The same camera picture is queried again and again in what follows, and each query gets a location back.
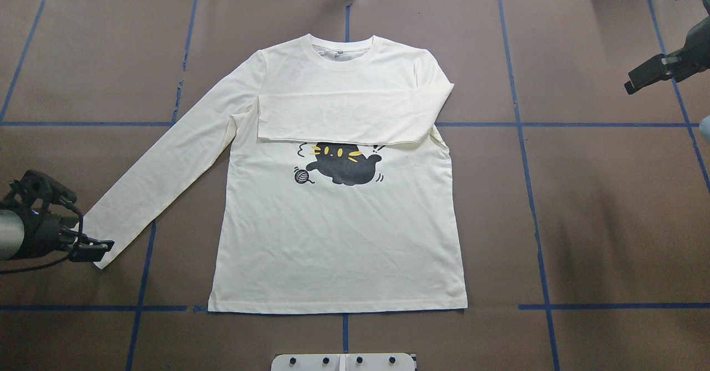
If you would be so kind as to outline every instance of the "gray cylinder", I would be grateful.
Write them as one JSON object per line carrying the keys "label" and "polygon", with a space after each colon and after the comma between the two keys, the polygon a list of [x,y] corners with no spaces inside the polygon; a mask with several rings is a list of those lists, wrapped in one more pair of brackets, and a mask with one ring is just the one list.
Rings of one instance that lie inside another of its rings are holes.
{"label": "gray cylinder", "polygon": [[20,216],[10,210],[0,210],[0,260],[13,257],[24,239],[25,226]]}

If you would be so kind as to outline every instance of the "white long-sleeve shirt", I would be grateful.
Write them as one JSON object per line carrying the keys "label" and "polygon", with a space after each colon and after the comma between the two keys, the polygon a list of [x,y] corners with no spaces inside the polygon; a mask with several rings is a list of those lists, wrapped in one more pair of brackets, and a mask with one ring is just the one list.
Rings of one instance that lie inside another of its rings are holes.
{"label": "white long-sleeve shirt", "polygon": [[465,308],[449,149],[453,84],[427,50],[312,35],[223,78],[84,219],[108,265],[231,143],[210,311]]}

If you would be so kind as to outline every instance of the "folded sleeve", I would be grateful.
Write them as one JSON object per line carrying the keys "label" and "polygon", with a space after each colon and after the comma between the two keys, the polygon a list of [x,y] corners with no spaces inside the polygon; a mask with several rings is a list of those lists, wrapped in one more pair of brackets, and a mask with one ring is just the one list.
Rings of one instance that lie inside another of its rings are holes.
{"label": "folded sleeve", "polygon": [[260,95],[263,141],[347,144],[418,143],[429,134],[454,88],[428,50],[413,62],[415,87],[391,90]]}
{"label": "folded sleeve", "polygon": [[84,232],[116,242],[94,263],[97,267],[106,267],[210,168],[236,134],[231,115],[256,106],[265,73],[264,57],[256,52],[211,88],[87,212]]}

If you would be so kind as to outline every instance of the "white bracket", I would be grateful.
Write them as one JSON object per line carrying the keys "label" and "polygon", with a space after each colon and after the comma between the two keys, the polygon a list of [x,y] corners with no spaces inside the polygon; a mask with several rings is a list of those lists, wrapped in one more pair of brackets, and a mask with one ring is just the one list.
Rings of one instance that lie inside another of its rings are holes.
{"label": "white bracket", "polygon": [[417,371],[416,360],[406,353],[278,355],[271,371]]}

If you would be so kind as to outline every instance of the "cartoon cat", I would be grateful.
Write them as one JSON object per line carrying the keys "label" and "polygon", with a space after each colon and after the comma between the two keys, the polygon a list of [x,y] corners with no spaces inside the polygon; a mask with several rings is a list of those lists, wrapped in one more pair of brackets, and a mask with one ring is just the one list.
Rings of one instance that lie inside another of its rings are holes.
{"label": "cartoon cat", "polygon": [[382,160],[380,155],[365,157],[353,144],[318,142],[313,149],[316,161],[308,164],[306,170],[317,170],[331,177],[335,184],[347,186],[370,182],[375,175],[375,163]]}

